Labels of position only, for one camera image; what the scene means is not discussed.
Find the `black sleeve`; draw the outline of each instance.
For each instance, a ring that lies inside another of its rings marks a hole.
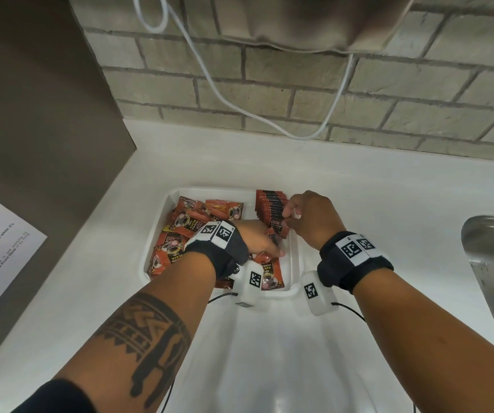
[[[12,413],[96,413],[88,396],[65,379],[42,385]]]

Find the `arm tattoo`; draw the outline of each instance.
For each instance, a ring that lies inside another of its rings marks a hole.
[[[148,409],[170,384],[176,368],[191,344],[190,333],[177,314],[160,299],[138,293],[122,305],[103,325],[97,336],[124,345],[127,354],[135,354],[138,366],[132,374],[130,395],[142,394],[144,380],[154,369],[161,377],[148,395]]]

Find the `plastic tray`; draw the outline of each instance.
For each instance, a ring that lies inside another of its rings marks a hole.
[[[181,195],[200,201],[218,199],[242,202],[244,204],[242,219],[248,220],[257,218],[255,213],[255,190],[204,187],[177,188],[172,190],[164,198],[163,202],[160,203],[159,208],[155,213],[155,220],[142,253],[139,274],[142,282],[145,284],[150,281],[147,270],[157,238],[165,224],[168,213],[176,206],[178,198]],[[295,232],[289,232],[287,239],[284,239],[282,242],[282,249],[285,250],[285,256],[279,258],[279,263],[285,287],[278,290],[263,291],[263,297],[287,297],[295,294],[299,287],[301,263],[298,256],[298,236]]]

